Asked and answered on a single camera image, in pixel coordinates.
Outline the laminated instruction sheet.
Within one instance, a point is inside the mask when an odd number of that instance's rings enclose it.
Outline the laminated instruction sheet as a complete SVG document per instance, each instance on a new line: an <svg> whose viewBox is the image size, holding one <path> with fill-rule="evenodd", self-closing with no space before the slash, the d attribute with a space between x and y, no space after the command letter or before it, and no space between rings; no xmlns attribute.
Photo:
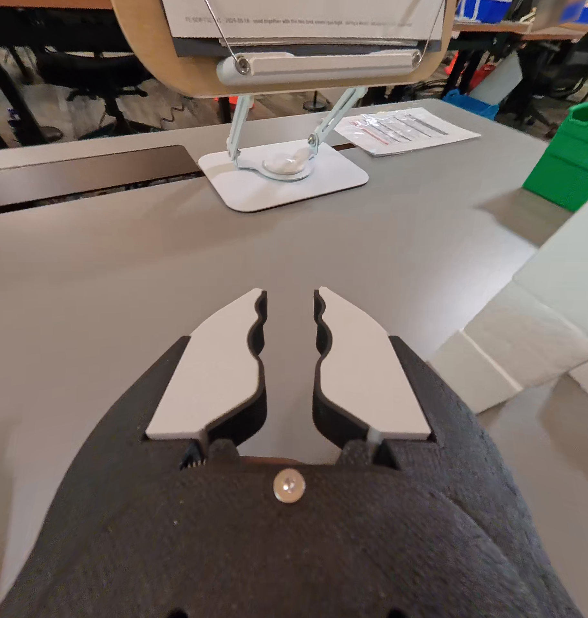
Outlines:
<svg viewBox="0 0 588 618"><path fill-rule="evenodd" d="M345 117L335 131L374 157L400 155L481 137L424 108Z"/></svg>

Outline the wooden document holder stand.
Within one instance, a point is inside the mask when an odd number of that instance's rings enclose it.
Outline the wooden document holder stand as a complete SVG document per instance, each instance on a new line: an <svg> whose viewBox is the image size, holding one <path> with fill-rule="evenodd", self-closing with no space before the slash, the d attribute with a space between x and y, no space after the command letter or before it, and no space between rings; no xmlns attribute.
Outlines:
<svg viewBox="0 0 588 618"><path fill-rule="evenodd" d="M258 212L362 187L368 174L327 144L338 123L369 87L408 85L438 67L450 41L457 1L445 1L441 42L381 48L292 46L224 50L174 44L161 1L113 1L131 50L159 81L189 98L238 97L224 149L199 159L200 170L228 208ZM290 91L344 88L329 115L304 138L272 137L240 147L254 97Z"/></svg>

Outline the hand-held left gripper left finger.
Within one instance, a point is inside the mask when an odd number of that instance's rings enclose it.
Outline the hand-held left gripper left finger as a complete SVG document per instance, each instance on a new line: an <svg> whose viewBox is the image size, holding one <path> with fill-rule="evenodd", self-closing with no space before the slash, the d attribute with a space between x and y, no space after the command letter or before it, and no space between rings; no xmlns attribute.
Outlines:
<svg viewBox="0 0 588 618"><path fill-rule="evenodd" d="M193 441L204 459L219 439L239 446L258 433L267 419L266 321L267 292L251 289L193 330L146 437Z"/></svg>

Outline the white paper sheets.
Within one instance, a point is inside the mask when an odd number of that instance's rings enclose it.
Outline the white paper sheets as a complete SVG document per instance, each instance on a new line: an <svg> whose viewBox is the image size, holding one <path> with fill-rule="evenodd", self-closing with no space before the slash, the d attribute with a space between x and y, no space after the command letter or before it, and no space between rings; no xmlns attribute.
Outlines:
<svg viewBox="0 0 588 618"><path fill-rule="evenodd" d="M413 47L442 39L445 1L162 1L181 53L292 46Z"/></svg>

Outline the green plastic bin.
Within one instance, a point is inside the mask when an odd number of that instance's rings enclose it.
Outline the green plastic bin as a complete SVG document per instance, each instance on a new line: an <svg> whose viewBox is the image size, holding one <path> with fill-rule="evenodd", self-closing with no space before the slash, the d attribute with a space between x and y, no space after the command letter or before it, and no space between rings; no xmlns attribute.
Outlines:
<svg viewBox="0 0 588 618"><path fill-rule="evenodd" d="M588 102L569 109L522 188L568 212L588 202Z"/></svg>

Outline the grey desk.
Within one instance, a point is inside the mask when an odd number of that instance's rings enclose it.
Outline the grey desk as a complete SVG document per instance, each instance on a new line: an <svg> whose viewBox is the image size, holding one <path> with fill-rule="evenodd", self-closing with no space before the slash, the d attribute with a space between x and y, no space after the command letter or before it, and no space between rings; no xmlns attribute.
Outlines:
<svg viewBox="0 0 588 618"><path fill-rule="evenodd" d="M258 212L204 173L0 210L0 617L582 617L584 406L481 413L428 361L570 218L521 188L545 144L337 152L362 187ZM0 151L0 167L182 145L212 126ZM313 423L313 293L388 332L432 441L344 453ZM145 430L190 334L267 292L267 419L243 444Z"/></svg>

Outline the black office chair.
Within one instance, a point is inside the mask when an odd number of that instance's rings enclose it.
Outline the black office chair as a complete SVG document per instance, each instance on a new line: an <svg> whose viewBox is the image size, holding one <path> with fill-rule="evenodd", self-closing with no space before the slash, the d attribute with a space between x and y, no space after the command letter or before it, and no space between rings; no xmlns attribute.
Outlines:
<svg viewBox="0 0 588 618"><path fill-rule="evenodd" d="M113 122L78 137L79 140L158 132L160 128L128 120L120 110L117 99L122 96L147 97L141 84L152 74L134 54L117 57L78 56L68 52L34 50L36 67L44 82L70 89L66 98L101 99L106 116Z"/></svg>

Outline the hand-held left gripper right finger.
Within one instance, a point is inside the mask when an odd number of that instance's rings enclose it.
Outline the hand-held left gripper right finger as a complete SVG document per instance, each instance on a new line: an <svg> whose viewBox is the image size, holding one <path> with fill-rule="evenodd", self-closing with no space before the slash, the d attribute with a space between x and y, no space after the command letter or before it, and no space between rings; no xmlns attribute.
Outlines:
<svg viewBox="0 0 588 618"><path fill-rule="evenodd" d="M313 293L313 423L331 444L428 443L432 427L387 330L328 287Z"/></svg>

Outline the blue bag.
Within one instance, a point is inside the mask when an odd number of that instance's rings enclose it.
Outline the blue bag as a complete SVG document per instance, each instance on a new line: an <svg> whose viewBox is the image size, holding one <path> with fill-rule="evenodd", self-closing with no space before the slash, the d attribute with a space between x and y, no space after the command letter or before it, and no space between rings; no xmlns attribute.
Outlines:
<svg viewBox="0 0 588 618"><path fill-rule="evenodd" d="M485 103L468 94L462 94L459 89L447 92L442 101L489 120L494 120L499 112L499 104Z"/></svg>

